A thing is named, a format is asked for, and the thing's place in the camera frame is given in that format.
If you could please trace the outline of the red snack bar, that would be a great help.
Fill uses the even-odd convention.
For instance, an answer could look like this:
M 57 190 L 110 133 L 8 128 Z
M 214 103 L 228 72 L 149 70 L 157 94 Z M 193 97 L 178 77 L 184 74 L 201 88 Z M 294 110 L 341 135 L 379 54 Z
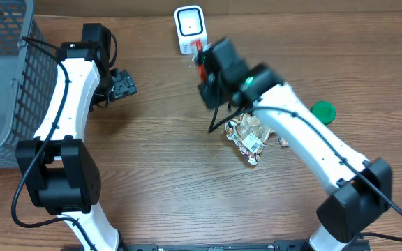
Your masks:
M 200 39 L 193 40 L 190 43 L 190 47 L 193 53 L 193 62 L 195 63 L 196 67 L 198 68 L 198 74 L 202 82 L 207 80 L 207 74 L 205 71 L 205 67 L 203 65 L 203 52 L 204 46 Z

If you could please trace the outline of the clear brown snack bag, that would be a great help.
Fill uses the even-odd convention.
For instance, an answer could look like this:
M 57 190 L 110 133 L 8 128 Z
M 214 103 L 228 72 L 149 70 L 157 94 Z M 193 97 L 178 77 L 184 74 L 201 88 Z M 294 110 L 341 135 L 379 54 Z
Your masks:
M 225 135 L 228 140 L 235 143 L 239 152 L 248 163 L 256 166 L 265 149 L 269 136 L 274 131 L 263 125 L 256 116 L 241 114 L 230 119 L 224 125 Z

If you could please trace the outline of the orange snack packet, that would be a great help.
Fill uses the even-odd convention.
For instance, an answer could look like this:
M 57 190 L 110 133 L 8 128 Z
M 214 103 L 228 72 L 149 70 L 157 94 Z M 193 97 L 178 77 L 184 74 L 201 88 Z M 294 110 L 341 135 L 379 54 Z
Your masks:
M 278 141 L 279 141 L 279 144 L 280 144 L 281 147 L 289 147 L 288 142 L 284 138 L 279 137 Z

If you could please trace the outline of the green lid Knorr jar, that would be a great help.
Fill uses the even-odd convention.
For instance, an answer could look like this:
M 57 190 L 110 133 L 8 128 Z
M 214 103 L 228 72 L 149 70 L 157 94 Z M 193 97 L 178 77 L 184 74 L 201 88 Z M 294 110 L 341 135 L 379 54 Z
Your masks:
M 325 100 L 318 101 L 310 108 L 310 111 L 325 125 L 332 123 L 337 115 L 335 106 Z

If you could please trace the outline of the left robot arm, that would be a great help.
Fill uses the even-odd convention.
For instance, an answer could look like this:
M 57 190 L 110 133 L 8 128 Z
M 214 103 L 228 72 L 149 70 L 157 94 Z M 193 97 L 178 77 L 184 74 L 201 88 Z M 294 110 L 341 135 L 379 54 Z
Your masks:
M 126 70 L 114 67 L 117 40 L 100 23 L 86 23 L 79 42 L 63 42 L 51 59 L 57 79 L 40 127 L 18 142 L 15 158 L 22 180 L 11 204 L 20 227 L 65 222 L 81 250 L 125 250 L 121 234 L 101 204 L 101 175 L 84 144 L 85 125 L 94 106 L 137 93 Z

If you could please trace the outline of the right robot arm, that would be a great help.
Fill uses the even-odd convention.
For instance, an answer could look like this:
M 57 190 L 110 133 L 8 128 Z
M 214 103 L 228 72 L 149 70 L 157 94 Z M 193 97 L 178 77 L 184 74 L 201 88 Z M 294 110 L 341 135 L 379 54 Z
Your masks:
M 286 140 L 328 194 L 316 211 L 320 227 L 305 249 L 343 250 L 389 209 L 389 164 L 371 162 L 340 140 L 267 64 L 250 68 L 228 38 L 209 45 L 194 41 L 191 49 L 208 108 L 228 102 L 256 116 Z

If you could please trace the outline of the white barcode scanner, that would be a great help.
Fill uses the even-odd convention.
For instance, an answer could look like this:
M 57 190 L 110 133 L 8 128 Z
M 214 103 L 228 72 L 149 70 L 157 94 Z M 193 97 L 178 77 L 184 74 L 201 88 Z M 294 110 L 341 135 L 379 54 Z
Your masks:
M 203 46 L 208 44 L 204 13 L 200 6 L 181 6 L 174 11 L 179 51 L 183 55 L 192 54 L 191 43 L 200 40 Z

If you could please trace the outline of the grey plastic mesh basket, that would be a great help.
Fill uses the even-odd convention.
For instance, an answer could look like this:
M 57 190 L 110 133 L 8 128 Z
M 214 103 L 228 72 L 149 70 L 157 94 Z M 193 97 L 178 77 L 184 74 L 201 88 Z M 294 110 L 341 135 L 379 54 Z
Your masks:
M 0 168 L 16 167 L 15 147 L 32 139 L 50 103 L 57 64 L 22 37 L 43 40 L 34 2 L 0 0 Z

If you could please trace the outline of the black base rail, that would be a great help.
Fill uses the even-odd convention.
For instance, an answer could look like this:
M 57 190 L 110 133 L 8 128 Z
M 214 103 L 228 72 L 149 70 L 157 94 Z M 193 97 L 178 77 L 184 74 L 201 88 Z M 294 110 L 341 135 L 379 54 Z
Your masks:
M 83 247 L 68 246 L 61 249 L 70 251 L 84 250 Z M 246 243 L 225 246 L 215 245 L 174 245 L 158 246 L 156 244 L 123 245 L 120 250 L 125 251 L 296 251 L 307 250 L 306 241 L 274 241 L 274 243 Z M 372 251 L 369 241 L 357 239 L 353 241 L 345 251 Z

